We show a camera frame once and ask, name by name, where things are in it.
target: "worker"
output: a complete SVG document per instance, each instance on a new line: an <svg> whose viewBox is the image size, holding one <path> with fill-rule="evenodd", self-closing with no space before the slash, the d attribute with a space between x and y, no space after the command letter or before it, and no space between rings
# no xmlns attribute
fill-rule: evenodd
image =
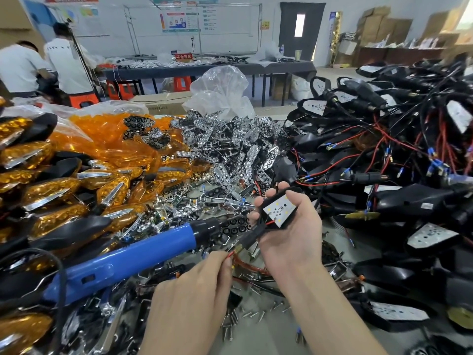
<svg viewBox="0 0 473 355"><path fill-rule="evenodd" d="M66 23L55 23L53 30L56 38L44 45L45 59L49 61L53 71L58 73L59 89L64 92L65 104L74 95L95 95L95 85L87 75L77 49L72 43L72 33ZM97 63L80 46L86 67L93 70Z"/></svg>
<svg viewBox="0 0 473 355"><path fill-rule="evenodd" d="M0 79L12 97L36 96L36 77L54 78L47 68L49 65L41 58L38 47L29 41L18 41L0 50Z"/></svg>
<svg viewBox="0 0 473 355"><path fill-rule="evenodd" d="M267 197L275 194L275 189L266 191ZM285 230L266 233L259 247L312 352L387 355L322 265L322 220L309 198L292 191L286 195L298 207L294 220ZM261 206L263 197L254 204ZM255 223L259 214L249 217ZM211 252L188 273L156 287L139 355L208 354L227 311L232 285L227 257Z"/></svg>

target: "left hand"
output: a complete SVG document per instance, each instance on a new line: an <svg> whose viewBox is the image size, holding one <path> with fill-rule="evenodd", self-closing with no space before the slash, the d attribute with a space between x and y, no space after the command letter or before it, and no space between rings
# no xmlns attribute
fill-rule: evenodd
<svg viewBox="0 0 473 355"><path fill-rule="evenodd" d="M139 355L206 355L227 312L232 284L228 253L211 252L178 279L159 284Z"/></svg>

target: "orange stool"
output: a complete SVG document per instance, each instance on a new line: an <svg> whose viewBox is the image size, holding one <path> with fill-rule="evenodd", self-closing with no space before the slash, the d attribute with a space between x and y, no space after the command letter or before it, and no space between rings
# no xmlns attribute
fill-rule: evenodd
<svg viewBox="0 0 473 355"><path fill-rule="evenodd" d="M135 95L133 95L132 85L126 84L118 84L118 88L120 89L121 99L124 101L131 100ZM115 86L113 82L107 80L107 91L108 96L110 99L113 100L120 100L120 95L116 93Z"/></svg>
<svg viewBox="0 0 473 355"><path fill-rule="evenodd" d="M74 108L83 108L99 103L95 93L83 93L80 95L69 95L70 105Z"/></svg>
<svg viewBox="0 0 473 355"><path fill-rule="evenodd" d="M174 92L184 92L191 90L191 78L186 77L174 77Z"/></svg>

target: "hand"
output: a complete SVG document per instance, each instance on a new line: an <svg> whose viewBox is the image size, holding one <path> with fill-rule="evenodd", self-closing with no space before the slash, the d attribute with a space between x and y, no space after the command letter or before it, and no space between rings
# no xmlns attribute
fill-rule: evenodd
<svg viewBox="0 0 473 355"><path fill-rule="evenodd" d="M159 284L139 355L206 355L227 312L232 284L227 252L211 252L178 279Z"/></svg>
<svg viewBox="0 0 473 355"><path fill-rule="evenodd" d="M288 187L287 182L279 184L280 190ZM266 191L267 197L275 194L274 188ZM322 220L305 194L287 191L286 195L298 207L295 217L286 229L270 231L259 239L264 263L282 292L285 291L286 280L295 273L322 266ZM257 197L255 206L260 207L263 200L263 197ZM253 224L259 217L260 214L255 211L249 215Z"/></svg>

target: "right hand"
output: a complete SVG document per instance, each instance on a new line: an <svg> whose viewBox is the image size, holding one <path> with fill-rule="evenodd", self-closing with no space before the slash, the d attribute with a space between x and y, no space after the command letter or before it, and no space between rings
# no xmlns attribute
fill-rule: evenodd
<svg viewBox="0 0 473 355"><path fill-rule="evenodd" d="M279 189L288 188L287 182L281 182ZM267 197L276 194L274 188L266 191ZM287 191L287 198L297 206L296 215L286 229L270 231L263 235L258 243L264 263L269 272L284 292L287 280L298 273L322 268L322 220L305 194ZM256 209L263 204L264 198L254 200ZM250 213L254 225L259 219L258 211Z"/></svg>

